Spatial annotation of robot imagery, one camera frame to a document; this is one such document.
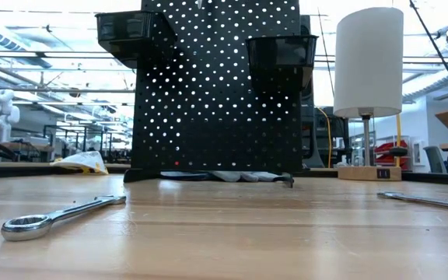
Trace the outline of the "chrome combination wrench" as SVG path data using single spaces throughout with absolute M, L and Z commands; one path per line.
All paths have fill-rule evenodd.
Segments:
M 395 199 L 395 200 L 401 200 L 401 201 L 408 201 L 408 202 L 414 202 L 414 203 L 421 203 L 425 205 L 434 205 L 439 206 L 443 208 L 448 208 L 448 201 L 444 200 L 438 200 L 433 198 L 423 198 L 413 195 L 407 195 L 402 193 L 396 193 L 396 192 L 379 192 L 377 194 L 379 198 L 388 198 L 388 199 Z
M 44 214 L 20 216 L 4 222 L 1 227 L 1 234 L 6 241 L 34 240 L 47 235 L 56 222 L 85 214 L 104 206 L 124 204 L 126 199 L 127 197 L 124 195 L 99 196 L 81 205 L 74 205 Z

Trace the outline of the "black metal pegboard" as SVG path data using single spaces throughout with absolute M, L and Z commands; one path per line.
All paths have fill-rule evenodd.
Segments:
M 163 171 L 302 169 L 299 93 L 251 85 L 246 40 L 297 35 L 299 0 L 142 0 L 177 35 L 172 61 L 139 71 L 127 183 Z

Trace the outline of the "black plastic pegboard bin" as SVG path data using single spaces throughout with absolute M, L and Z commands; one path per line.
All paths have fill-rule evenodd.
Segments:
M 161 12 L 99 13 L 98 44 L 128 68 L 151 68 L 172 61 L 177 35 Z
M 314 35 L 288 35 L 246 40 L 254 91 L 302 92 L 312 77 L 317 39 Z

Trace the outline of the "red plastic bins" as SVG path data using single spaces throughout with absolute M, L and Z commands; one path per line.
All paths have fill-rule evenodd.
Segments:
M 375 164 L 379 166 L 395 166 L 395 156 L 389 154 L 389 150 L 392 147 L 396 146 L 396 142 L 387 142 L 382 145 L 379 145 L 375 148 Z M 401 166 L 400 168 L 403 171 L 411 170 L 412 159 L 410 157 L 410 151 L 408 144 L 405 140 L 401 140 L 401 147 L 405 147 L 408 149 L 408 154 L 406 156 L 401 157 Z

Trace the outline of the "white shade wooden base lamp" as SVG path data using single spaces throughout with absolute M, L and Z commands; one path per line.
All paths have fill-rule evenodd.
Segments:
M 334 115 L 363 122 L 363 166 L 338 168 L 341 180 L 400 181 L 401 168 L 371 164 L 369 121 L 402 111 L 404 13 L 391 7 L 353 12 L 337 25 Z

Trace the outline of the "grey chair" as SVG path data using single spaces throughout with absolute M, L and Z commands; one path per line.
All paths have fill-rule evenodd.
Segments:
M 424 150 L 429 161 L 431 173 L 448 173 L 448 159 L 443 158 L 439 147 L 426 146 Z

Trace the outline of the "yellow upright post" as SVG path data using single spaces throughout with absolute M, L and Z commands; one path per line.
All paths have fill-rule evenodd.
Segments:
M 397 141 L 396 146 L 401 146 L 401 116 L 400 114 L 397 114 L 396 116 L 396 132 L 397 132 Z M 400 167 L 401 166 L 401 158 L 395 157 L 395 166 Z

